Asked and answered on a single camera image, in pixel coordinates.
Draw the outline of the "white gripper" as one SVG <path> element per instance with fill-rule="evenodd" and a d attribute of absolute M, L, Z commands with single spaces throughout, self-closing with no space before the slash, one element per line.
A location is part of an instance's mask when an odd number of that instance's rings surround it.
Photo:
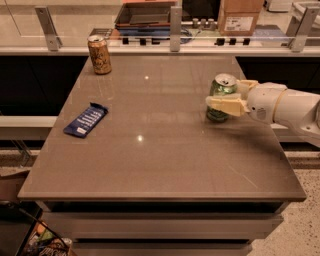
<path fill-rule="evenodd" d="M 240 117 L 248 113 L 255 121 L 272 124 L 276 103 L 285 90 L 287 87 L 282 84 L 259 84 L 257 80 L 238 80 L 237 93 L 207 96 L 206 104 L 232 116 Z"/>

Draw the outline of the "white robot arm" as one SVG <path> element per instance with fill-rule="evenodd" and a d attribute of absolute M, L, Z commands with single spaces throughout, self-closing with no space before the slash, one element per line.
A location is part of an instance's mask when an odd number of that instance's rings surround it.
<path fill-rule="evenodd" d="M 206 104 L 231 116 L 287 127 L 299 139 L 320 147 L 320 95 L 272 82 L 238 80 L 237 91 L 206 98 Z"/>

